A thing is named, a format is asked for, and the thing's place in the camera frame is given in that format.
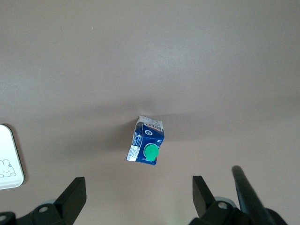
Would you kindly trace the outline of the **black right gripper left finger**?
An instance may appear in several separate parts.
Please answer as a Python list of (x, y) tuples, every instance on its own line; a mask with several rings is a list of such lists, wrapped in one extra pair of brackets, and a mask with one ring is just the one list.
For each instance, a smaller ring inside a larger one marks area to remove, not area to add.
[(17, 225), (72, 225), (86, 203), (84, 177), (75, 178), (54, 203), (36, 207), (15, 220)]

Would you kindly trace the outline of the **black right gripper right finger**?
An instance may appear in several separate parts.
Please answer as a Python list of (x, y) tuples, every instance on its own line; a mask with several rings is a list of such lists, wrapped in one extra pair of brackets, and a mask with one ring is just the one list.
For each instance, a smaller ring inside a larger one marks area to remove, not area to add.
[(249, 216), (224, 198), (215, 198), (202, 176), (193, 176), (193, 203), (198, 217), (192, 225), (249, 225)]

